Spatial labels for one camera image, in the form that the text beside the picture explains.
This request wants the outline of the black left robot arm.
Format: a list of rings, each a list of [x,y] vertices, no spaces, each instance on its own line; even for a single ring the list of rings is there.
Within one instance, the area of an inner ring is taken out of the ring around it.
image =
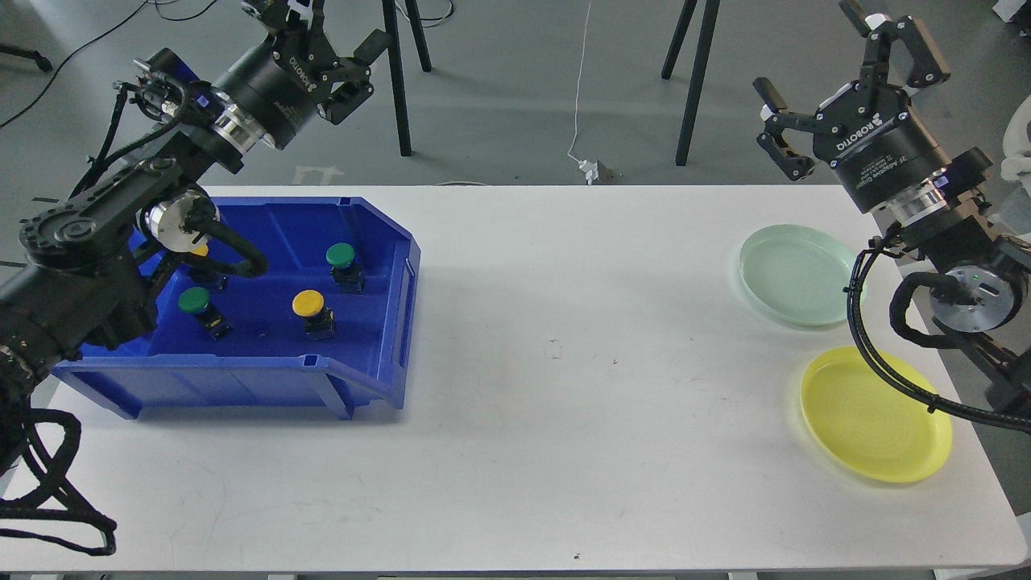
[[[339,124],[372,96],[371,65],[396,44],[375,29],[350,56],[324,31],[321,1],[246,1],[266,35],[214,82],[170,49],[117,84],[100,153],[66,201],[23,220],[25,267],[2,284],[2,467],[16,460],[32,491],[2,502],[4,520],[84,524],[102,543],[3,528],[4,537],[59,545],[89,557],[117,550],[113,519],[68,480],[80,450],[73,414],[34,408],[31,396],[82,346],[115,350],[157,328],[159,294],[180,265],[258,278],[265,254],[222,223],[198,180],[214,165],[242,169],[256,143],[284,148],[315,117]]]

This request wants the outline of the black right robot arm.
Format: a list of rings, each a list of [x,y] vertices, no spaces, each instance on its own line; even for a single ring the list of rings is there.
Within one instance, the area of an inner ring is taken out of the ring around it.
[[[909,89],[950,77],[924,23],[866,12],[857,1],[839,6],[865,41],[857,80],[802,115],[788,109],[768,78],[757,78],[764,103],[757,143],[789,180],[805,179],[825,162],[861,212],[892,215],[886,234],[855,258],[844,287],[851,336],[874,375],[928,412],[1028,433],[1029,354],[1016,354],[990,333],[1028,304],[1029,245],[986,218],[979,186],[990,158],[977,147],[950,157],[917,118]],[[903,278],[888,323],[907,342],[970,359],[990,379],[988,410],[918,387],[872,344],[860,305],[865,280],[877,257],[907,254],[928,260],[932,271]]]

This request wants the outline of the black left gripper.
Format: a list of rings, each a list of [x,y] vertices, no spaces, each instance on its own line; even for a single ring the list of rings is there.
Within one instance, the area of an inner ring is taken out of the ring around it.
[[[324,7],[324,1],[243,1],[244,14],[267,35],[214,82],[279,150],[315,117],[318,106],[336,126],[371,98],[371,65],[393,41],[373,29],[353,55],[337,58],[325,37]]]

